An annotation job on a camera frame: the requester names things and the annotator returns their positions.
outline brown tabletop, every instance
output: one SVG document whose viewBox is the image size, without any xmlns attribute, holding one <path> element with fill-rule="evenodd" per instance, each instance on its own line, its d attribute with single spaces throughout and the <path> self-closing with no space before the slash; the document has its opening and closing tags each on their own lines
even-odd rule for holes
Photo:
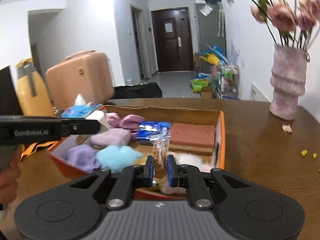
<svg viewBox="0 0 320 240">
<path fill-rule="evenodd" d="M 222 110 L 225 113 L 226 170 L 296 199 L 306 212 L 299 240 L 320 238 L 320 124 L 303 108 L 293 122 L 269 113 L 268 103 L 205 99 L 128 99 L 113 101 L 120 106 L 159 106 Z M 282 131 L 291 124 L 293 134 Z M 307 149 L 308 155 L 301 156 Z M 20 164 L 18 199 L 0 230 L 9 240 L 20 239 L 13 224 L 14 208 L 25 198 L 68 181 L 46 152 L 38 152 Z"/>
</svg>

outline tiled floor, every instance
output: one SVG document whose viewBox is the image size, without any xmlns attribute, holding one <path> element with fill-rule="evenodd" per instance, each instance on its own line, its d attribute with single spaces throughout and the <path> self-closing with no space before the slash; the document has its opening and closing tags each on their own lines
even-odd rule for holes
<svg viewBox="0 0 320 240">
<path fill-rule="evenodd" d="M 153 74 L 147 82 L 156 82 L 164 98 L 201 98 L 192 92 L 191 77 L 192 72 L 162 72 Z"/>
</svg>

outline flower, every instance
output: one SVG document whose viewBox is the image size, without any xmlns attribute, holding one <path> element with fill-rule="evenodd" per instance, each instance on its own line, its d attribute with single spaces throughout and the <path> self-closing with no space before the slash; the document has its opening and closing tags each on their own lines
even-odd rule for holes
<svg viewBox="0 0 320 240">
<path fill-rule="evenodd" d="M 251 9 L 252 16 L 257 20 L 257 22 L 260 22 L 260 23 L 266 22 L 266 17 L 263 17 L 259 14 L 260 10 L 258 6 L 251 6 L 250 9 Z"/>
<path fill-rule="evenodd" d="M 311 31 L 311 29 L 315 25 L 315 20 L 312 18 L 308 11 L 301 8 L 301 15 L 298 18 L 298 23 L 301 30 Z"/>
<path fill-rule="evenodd" d="M 273 7 L 268 7 L 268 14 L 272 19 L 272 24 L 283 32 L 295 31 L 298 17 L 290 6 L 282 1 L 279 3 L 274 2 L 273 4 Z"/>
<path fill-rule="evenodd" d="M 320 20 L 320 0 L 301 0 L 299 1 L 301 9 L 307 11 L 315 20 Z"/>
</svg>

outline vase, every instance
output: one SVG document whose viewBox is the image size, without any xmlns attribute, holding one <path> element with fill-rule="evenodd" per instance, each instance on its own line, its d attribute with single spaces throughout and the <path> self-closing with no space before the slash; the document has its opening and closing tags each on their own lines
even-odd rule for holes
<svg viewBox="0 0 320 240">
<path fill-rule="evenodd" d="M 298 98 L 302 96 L 306 84 L 306 52 L 275 45 L 274 64 L 271 85 L 275 88 L 270 112 L 287 121 L 295 118 L 298 109 Z"/>
</svg>

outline wall outlet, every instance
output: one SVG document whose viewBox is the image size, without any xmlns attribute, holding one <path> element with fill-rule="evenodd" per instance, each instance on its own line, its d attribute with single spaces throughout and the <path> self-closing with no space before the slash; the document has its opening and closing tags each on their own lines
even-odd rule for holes
<svg viewBox="0 0 320 240">
<path fill-rule="evenodd" d="M 269 99 L 261 92 L 256 85 L 251 84 L 250 101 L 269 102 Z"/>
</svg>

